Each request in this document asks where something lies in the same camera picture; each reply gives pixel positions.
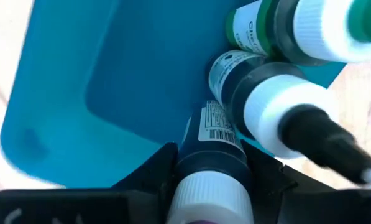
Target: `wooden surface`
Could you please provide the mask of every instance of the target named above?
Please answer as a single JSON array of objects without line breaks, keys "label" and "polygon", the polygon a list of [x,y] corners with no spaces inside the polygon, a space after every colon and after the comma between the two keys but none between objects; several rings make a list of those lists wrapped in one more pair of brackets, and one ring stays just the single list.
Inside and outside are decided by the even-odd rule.
[{"label": "wooden surface", "polygon": [[[0,0],[0,129],[21,52],[31,4],[32,0]],[[371,62],[348,65],[330,89],[339,101],[340,123],[354,133],[360,145],[371,153]],[[308,161],[297,160],[286,163],[335,188],[353,186],[330,170],[317,168]],[[24,181],[19,181],[17,176],[23,175],[13,171],[6,164],[0,151],[0,189],[38,186],[36,182],[20,185]]]}]

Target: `bottle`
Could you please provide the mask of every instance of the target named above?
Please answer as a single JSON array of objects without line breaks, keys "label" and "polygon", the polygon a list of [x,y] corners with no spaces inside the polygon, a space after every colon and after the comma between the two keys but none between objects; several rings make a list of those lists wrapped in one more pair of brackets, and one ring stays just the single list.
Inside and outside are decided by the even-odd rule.
[{"label": "bottle", "polygon": [[257,0],[229,14],[226,33],[243,50],[299,65],[371,60],[371,0]]},{"label": "bottle", "polygon": [[252,174],[217,101],[207,101],[189,119],[175,177],[179,184],[167,223],[253,224]]},{"label": "bottle", "polygon": [[371,157],[336,123],[334,97],[298,67],[232,50],[214,61],[208,81],[230,122],[275,156],[304,155],[356,184],[371,184]]}]

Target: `black nozzle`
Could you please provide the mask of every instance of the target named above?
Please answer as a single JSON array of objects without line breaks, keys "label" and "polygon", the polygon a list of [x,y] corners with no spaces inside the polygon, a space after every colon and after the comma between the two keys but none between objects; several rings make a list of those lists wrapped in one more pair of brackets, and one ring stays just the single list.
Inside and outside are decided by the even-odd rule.
[{"label": "black nozzle", "polygon": [[279,136],[321,167],[328,167],[355,184],[371,184],[371,156],[354,136],[313,105],[299,105],[283,117]]}]

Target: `blue plastic container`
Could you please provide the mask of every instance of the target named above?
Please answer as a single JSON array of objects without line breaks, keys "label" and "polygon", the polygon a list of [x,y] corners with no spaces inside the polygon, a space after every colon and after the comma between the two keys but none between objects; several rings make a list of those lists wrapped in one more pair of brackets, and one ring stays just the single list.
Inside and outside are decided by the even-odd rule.
[{"label": "blue plastic container", "polygon": [[[205,66],[230,49],[246,0],[35,0],[1,133],[6,157],[67,187],[107,187],[206,99]],[[344,64],[303,68],[328,86]]]}]

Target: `white bottle cap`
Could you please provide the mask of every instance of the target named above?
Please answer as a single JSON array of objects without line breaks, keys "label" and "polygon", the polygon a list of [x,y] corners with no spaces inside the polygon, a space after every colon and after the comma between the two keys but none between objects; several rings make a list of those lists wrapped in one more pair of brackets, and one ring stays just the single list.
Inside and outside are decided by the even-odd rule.
[{"label": "white bottle cap", "polygon": [[294,35],[307,55],[335,62],[371,60],[371,42],[359,42],[349,32],[355,0],[300,0],[293,20]]},{"label": "white bottle cap", "polygon": [[193,222],[253,224],[249,194],[229,175],[201,171],[185,177],[175,191],[167,224]]},{"label": "white bottle cap", "polygon": [[246,127],[275,156],[301,157],[299,152],[287,148],[278,135],[283,116],[298,105],[314,105],[333,121],[338,120],[337,103],[329,90],[293,75],[277,75],[259,84],[247,98]]}]

